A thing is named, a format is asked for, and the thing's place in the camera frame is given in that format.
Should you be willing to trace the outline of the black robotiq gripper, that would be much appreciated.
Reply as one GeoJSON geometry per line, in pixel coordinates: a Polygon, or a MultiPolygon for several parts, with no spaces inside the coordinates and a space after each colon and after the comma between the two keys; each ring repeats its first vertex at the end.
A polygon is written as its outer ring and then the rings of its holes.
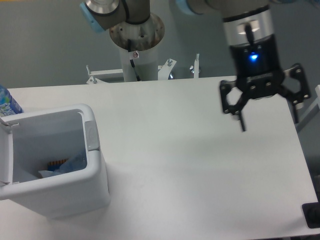
{"type": "Polygon", "coordinates": [[[311,97],[311,90],[300,63],[282,70],[275,35],[232,45],[229,49],[234,60],[236,80],[222,80],[219,83],[222,112],[235,117],[242,132],[245,132],[247,127],[242,111],[248,101],[279,93],[291,104],[294,123],[299,123],[298,110],[311,97]],[[241,95],[236,102],[230,102],[229,95],[235,89],[241,91],[241,95]]]}

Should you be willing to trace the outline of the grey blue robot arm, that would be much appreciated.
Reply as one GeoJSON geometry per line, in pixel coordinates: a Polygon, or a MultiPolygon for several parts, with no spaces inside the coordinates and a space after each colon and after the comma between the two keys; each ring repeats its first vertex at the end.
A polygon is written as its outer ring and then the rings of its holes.
{"type": "MultiPolygon", "coordinates": [[[[174,19],[219,13],[236,70],[236,79],[219,84],[222,111],[243,121],[249,100],[280,95],[297,113],[311,91],[303,67],[282,69],[267,0],[172,0],[174,19]]],[[[151,12],[148,0],[84,0],[79,5],[95,32],[109,31],[113,42],[127,54],[135,81],[143,79],[138,55],[154,48],[164,37],[164,24],[151,12]]]]}

